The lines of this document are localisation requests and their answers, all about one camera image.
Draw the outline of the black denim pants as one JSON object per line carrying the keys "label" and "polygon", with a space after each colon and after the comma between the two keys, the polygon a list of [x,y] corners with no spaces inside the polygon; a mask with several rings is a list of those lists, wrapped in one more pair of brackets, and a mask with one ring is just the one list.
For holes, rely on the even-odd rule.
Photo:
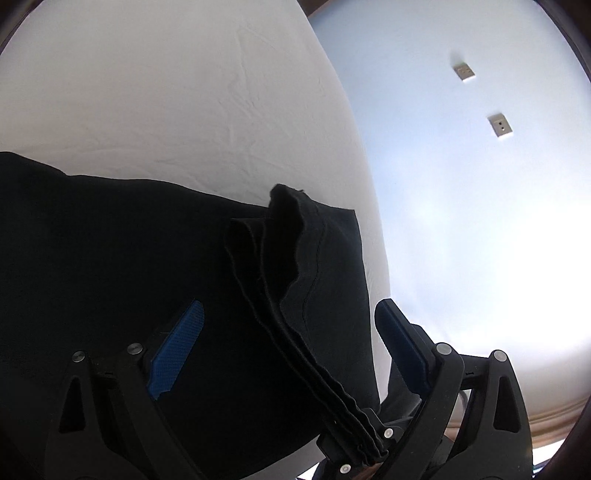
{"label": "black denim pants", "polygon": [[1,156],[1,475],[242,479],[324,432],[370,464],[378,395],[356,213],[266,207]]}

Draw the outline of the bed with white sheet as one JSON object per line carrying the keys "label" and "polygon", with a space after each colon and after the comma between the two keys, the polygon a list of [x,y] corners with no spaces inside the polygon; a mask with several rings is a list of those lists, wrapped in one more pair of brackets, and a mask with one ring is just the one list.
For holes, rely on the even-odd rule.
{"label": "bed with white sheet", "polygon": [[[1,30],[1,156],[260,207],[284,185],[354,211],[383,398],[373,311],[389,281],[375,188],[342,83],[297,2],[22,1]],[[259,472],[284,464],[294,477],[323,455],[320,435]]]}

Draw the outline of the lower wall socket plate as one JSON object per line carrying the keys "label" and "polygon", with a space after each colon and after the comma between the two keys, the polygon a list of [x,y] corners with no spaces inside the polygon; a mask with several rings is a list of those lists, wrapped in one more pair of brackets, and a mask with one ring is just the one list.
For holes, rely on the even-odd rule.
{"label": "lower wall socket plate", "polygon": [[514,131],[503,113],[495,113],[488,117],[495,136],[499,139],[511,136]]}

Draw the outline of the upper wall switch plate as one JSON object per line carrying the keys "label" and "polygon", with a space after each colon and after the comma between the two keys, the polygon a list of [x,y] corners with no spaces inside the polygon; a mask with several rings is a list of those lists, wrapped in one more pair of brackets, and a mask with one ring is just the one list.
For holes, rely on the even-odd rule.
{"label": "upper wall switch plate", "polygon": [[476,78],[475,71],[467,63],[459,63],[454,66],[454,71],[459,79],[466,83]]}

